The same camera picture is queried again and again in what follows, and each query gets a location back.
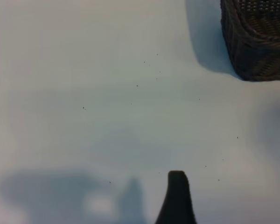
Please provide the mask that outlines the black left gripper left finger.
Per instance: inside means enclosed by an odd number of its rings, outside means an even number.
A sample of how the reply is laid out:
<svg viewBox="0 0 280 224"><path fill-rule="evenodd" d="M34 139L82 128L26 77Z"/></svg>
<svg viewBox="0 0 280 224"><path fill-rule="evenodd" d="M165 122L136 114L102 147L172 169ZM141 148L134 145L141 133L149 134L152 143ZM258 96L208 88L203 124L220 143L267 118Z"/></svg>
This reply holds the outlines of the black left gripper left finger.
<svg viewBox="0 0 280 224"><path fill-rule="evenodd" d="M175 171L168 173L167 191L156 224L172 224L174 222L174 173Z"/></svg>

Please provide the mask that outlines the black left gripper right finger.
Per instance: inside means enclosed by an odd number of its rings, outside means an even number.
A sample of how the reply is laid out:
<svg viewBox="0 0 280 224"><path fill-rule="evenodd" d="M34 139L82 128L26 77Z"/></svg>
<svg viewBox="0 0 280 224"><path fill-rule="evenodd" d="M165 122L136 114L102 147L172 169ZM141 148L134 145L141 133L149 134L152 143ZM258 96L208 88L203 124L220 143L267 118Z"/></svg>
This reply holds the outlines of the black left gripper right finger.
<svg viewBox="0 0 280 224"><path fill-rule="evenodd" d="M189 181L183 171L179 171L179 218L182 224L196 224Z"/></svg>

